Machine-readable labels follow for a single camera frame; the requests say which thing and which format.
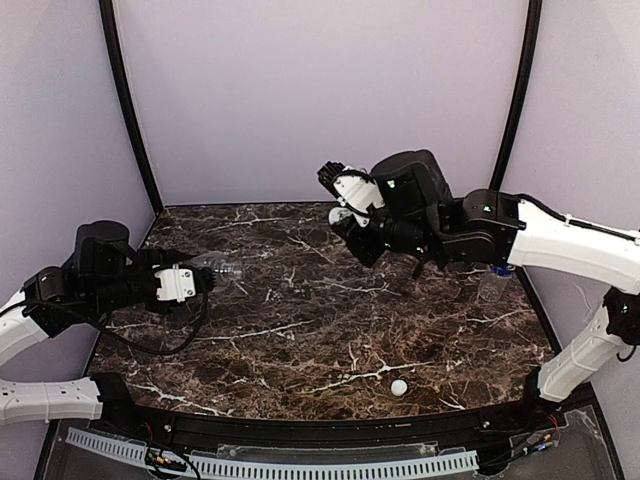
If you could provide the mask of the clear plastic bottle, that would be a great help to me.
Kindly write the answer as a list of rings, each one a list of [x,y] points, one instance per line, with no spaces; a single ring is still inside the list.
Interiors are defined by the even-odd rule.
[[[229,284],[241,282],[244,278],[243,260],[226,253],[204,253],[190,259],[188,263],[205,272],[211,279],[213,291],[222,291]]]

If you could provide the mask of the white ribbed bottle cap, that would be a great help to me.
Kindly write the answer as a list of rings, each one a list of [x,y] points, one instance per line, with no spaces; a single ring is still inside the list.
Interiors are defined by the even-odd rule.
[[[346,235],[353,220],[352,212],[343,207],[332,208],[328,215],[329,226],[337,235]]]

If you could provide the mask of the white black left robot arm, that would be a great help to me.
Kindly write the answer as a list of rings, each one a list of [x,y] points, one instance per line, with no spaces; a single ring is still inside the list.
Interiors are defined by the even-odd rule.
[[[215,273],[195,256],[177,250],[134,249],[127,226],[112,220],[82,224],[65,263],[29,278],[1,309],[1,361],[53,339],[70,327],[87,324],[105,336],[115,311],[142,305],[167,313],[200,297],[201,310],[191,333],[176,347],[153,349],[122,338],[139,352],[172,356],[194,340],[203,326],[208,295],[217,286]],[[120,374],[101,373],[64,382],[1,383],[1,423],[59,419],[101,420],[132,407]]]

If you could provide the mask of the blue label Pocari bottle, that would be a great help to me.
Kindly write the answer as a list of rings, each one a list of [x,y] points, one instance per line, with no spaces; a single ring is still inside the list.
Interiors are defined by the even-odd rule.
[[[511,265],[489,266],[478,286],[479,297],[486,302],[497,302],[514,276],[514,272],[515,267]]]

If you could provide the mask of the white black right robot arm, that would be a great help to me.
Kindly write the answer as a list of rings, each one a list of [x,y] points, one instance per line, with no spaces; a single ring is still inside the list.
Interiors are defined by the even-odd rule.
[[[584,330],[531,375],[533,397],[560,403],[625,347],[638,346],[638,233],[561,214],[526,194],[477,189],[454,197],[428,150],[392,155],[370,171],[326,164],[318,178],[338,202],[332,230],[364,266],[394,252],[438,268],[540,267],[608,285]]]

